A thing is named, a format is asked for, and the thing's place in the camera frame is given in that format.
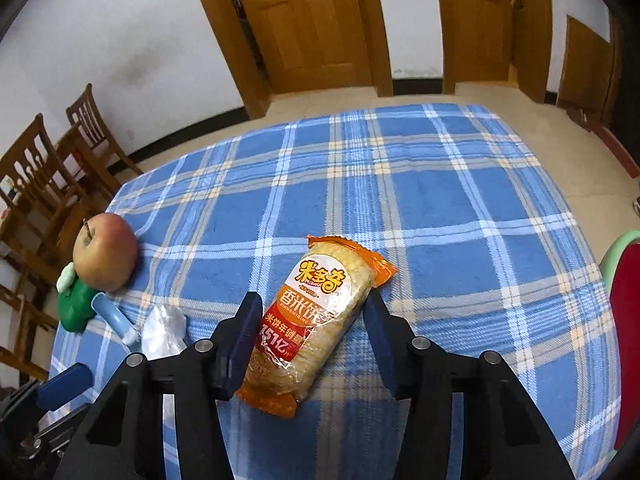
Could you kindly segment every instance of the apple stem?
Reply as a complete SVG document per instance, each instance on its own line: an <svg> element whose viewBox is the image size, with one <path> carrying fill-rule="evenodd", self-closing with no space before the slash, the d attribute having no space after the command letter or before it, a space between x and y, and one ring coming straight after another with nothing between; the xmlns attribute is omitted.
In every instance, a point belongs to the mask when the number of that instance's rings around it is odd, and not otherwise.
<svg viewBox="0 0 640 480"><path fill-rule="evenodd" d="M94 237L91 235L91 229L89 229L89 222L86 221L86 218L83 218L82 223L84 224L84 228L86 229L86 235L89 237L89 240L93 240Z"/></svg>

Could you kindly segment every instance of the blue plaid tablecloth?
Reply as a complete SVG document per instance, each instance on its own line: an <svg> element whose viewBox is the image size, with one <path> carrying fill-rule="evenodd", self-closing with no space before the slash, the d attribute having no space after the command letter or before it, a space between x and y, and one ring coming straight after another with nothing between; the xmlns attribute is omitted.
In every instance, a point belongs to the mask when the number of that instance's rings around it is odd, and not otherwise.
<svg viewBox="0 0 640 480"><path fill-rule="evenodd" d="M340 234L398 267L393 314L447 351L495 349L537 404L578 478L606 465L620 372L598 266L551 178L480 106L358 110L265 128L182 156L125 184L109 206L142 263L113 299L140 328L154 304L181 307L188 342L208 337L256 290L266 307L306 250ZM87 364L94 400L126 355L100 319L58 330L52 375ZM293 420L219 403L239 479L388 479L408 405L382 385L358 316ZM167 476L179 478L164 426Z"/></svg>

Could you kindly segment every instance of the orange snack bag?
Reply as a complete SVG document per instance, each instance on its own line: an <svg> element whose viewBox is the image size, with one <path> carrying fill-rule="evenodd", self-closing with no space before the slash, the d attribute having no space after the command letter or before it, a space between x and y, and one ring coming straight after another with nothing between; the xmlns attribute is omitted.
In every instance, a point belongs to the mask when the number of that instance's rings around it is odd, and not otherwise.
<svg viewBox="0 0 640 480"><path fill-rule="evenodd" d="M247 404L284 418L295 415L371 287L396 272L380 254L352 240L307 238L309 250L262 317L236 392Z"/></svg>

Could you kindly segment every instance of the green toy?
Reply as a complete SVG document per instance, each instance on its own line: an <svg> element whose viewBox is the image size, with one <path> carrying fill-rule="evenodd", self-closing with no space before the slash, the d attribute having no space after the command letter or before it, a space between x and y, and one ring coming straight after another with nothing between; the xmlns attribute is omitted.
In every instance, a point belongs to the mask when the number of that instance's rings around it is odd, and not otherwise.
<svg viewBox="0 0 640 480"><path fill-rule="evenodd" d="M62 327L68 332L82 332L87 322L95 316L91 300L97 290L83 283L76 276L73 264L65 267L56 284L58 288L58 315Z"/></svg>

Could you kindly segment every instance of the red label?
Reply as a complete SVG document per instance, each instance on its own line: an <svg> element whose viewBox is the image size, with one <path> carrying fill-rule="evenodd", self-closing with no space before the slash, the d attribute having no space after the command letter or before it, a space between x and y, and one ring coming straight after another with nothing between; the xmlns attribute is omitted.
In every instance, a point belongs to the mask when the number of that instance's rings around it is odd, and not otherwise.
<svg viewBox="0 0 640 480"><path fill-rule="evenodd" d="M286 321L278 310L278 301L274 301L262 317L262 325L255 345L262 350L267 346L271 351L268 353L291 362L311 334L311 330Z"/></svg>

